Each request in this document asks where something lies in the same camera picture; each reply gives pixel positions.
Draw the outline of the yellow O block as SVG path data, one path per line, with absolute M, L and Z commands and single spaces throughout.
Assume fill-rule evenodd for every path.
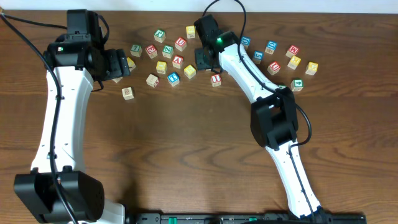
M 158 61 L 156 65 L 157 73 L 166 74 L 167 72 L 167 63 L 163 61 Z

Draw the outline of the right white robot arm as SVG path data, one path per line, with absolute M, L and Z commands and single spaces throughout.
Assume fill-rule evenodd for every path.
M 313 193 L 299 155 L 297 115 L 303 109 L 293 91 L 272 83 L 248 57 L 241 38 L 224 32 L 211 14 L 194 23 L 203 46 L 198 66 L 229 73 L 251 104 L 250 128 L 258 145 L 273 159 L 287 194 L 291 214 L 299 220 L 320 220 L 321 205 Z

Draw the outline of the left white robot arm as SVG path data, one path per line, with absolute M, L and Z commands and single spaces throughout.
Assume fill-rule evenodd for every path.
M 94 84 L 130 74 L 121 49 L 105 49 L 109 27 L 86 9 L 67 12 L 66 33 L 40 54 L 48 98 L 40 145 L 14 191 L 39 223 L 129 223 L 124 205 L 107 200 L 103 184 L 85 173 L 83 138 Z

